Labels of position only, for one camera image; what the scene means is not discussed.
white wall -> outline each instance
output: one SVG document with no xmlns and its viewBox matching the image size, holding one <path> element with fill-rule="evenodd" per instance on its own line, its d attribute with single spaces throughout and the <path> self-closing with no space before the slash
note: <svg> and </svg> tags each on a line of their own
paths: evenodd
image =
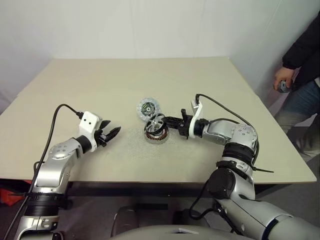
<svg viewBox="0 0 320 240">
<path fill-rule="evenodd" d="M 230 56 L 269 106 L 319 0 L 0 0 L 0 112 L 51 58 Z"/>
</svg>

